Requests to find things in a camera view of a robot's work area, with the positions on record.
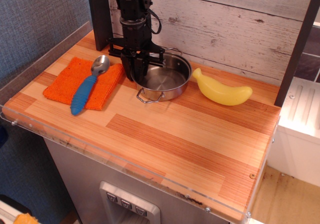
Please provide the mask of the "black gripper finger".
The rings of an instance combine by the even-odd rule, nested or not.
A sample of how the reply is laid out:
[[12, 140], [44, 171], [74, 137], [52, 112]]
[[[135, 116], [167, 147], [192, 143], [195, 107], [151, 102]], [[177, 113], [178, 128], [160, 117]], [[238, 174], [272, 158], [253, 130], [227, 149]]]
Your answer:
[[126, 74], [126, 77], [130, 81], [133, 81], [132, 71], [134, 69], [135, 56], [131, 52], [130, 53], [122, 53], [120, 55], [120, 59], [121, 59], [122, 66], [124, 68], [124, 72]]
[[148, 57], [137, 57], [134, 59], [133, 76], [137, 83], [141, 82], [147, 75], [149, 62]]

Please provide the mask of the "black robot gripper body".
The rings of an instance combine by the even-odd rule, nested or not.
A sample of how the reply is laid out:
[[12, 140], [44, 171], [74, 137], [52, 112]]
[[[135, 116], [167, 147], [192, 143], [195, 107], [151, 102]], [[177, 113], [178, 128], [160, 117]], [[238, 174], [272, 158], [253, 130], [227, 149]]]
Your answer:
[[165, 49], [152, 41], [151, 19], [142, 17], [127, 20], [121, 17], [123, 37], [110, 37], [109, 55], [123, 59], [129, 67], [146, 67], [149, 64], [163, 67]]

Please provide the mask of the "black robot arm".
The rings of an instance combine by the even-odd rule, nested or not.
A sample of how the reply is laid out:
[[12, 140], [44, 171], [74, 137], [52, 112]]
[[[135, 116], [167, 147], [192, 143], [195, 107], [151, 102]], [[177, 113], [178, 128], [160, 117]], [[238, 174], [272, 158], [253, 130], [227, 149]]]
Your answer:
[[152, 0], [116, 0], [120, 10], [119, 22], [123, 37], [110, 38], [109, 54], [120, 57], [125, 74], [131, 81], [140, 82], [148, 73], [149, 65], [164, 65], [165, 49], [152, 41], [152, 35], [162, 30], [152, 28], [152, 17], [159, 17], [150, 9]]

